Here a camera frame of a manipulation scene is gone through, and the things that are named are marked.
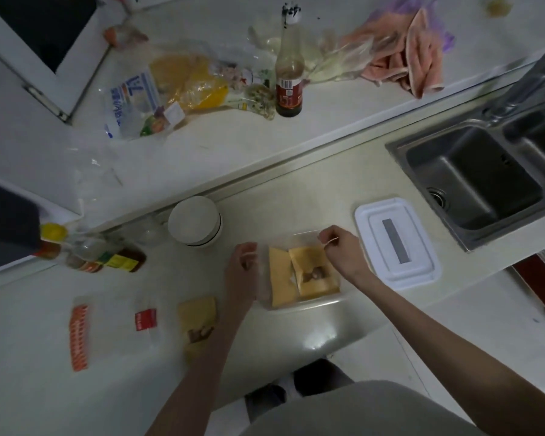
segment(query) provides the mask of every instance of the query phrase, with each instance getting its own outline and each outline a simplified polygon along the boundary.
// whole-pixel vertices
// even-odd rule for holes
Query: person's left hand
[[[234,248],[224,272],[226,285],[225,311],[246,315],[256,298],[259,282],[257,244],[242,243]]]

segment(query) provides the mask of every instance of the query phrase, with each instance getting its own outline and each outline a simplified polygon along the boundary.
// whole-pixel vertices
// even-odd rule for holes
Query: soy sauce bottle
[[[301,8],[294,3],[282,7],[281,50],[276,57],[276,112],[284,117],[297,116],[303,109],[303,72],[301,54]]]

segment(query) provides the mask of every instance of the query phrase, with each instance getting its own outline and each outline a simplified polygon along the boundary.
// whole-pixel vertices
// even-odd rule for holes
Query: tiled floor
[[[425,311],[545,391],[545,312],[509,271]],[[376,330],[329,358],[355,381],[398,382],[468,419],[392,326]],[[238,436],[247,425],[240,400],[212,414],[206,435]]]

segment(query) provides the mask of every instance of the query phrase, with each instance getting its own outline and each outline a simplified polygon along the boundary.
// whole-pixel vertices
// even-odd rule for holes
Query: purple plastic bag
[[[428,11],[428,22],[430,28],[438,31],[440,36],[442,36],[442,51],[447,52],[454,48],[454,42],[456,37],[452,35],[444,27],[444,23],[436,15],[436,3],[438,0],[431,0],[428,3],[425,3],[423,0],[394,0],[392,2],[385,3],[382,8],[374,10],[367,21],[376,21],[386,12],[393,12],[396,14],[415,14],[422,7]]]

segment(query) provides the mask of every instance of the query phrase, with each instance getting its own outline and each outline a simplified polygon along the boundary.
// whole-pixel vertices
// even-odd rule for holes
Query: pink towel
[[[416,14],[385,12],[377,20],[368,21],[351,34],[341,39],[347,44],[359,39],[383,39],[396,36],[393,46],[378,52],[365,67],[362,77],[381,82],[398,82],[417,99],[424,94],[444,88],[442,81],[442,45],[439,33],[428,28],[428,13],[425,8]]]

